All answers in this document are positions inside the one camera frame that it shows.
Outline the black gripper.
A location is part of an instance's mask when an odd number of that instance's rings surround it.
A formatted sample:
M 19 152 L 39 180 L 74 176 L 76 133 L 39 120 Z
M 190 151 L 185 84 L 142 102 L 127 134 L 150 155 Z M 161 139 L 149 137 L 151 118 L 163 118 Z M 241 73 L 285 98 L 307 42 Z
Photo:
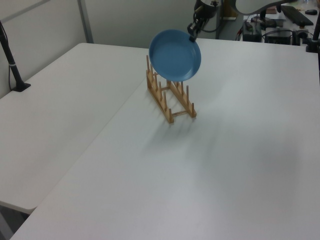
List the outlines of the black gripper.
M 198 38 L 198 35 L 202 31 L 202 26 L 205 26 L 208 23 L 208 14 L 205 11 L 198 11 L 193 13 L 193 23 L 190 23 L 187 27 L 189 33 L 189 40 L 195 42 Z

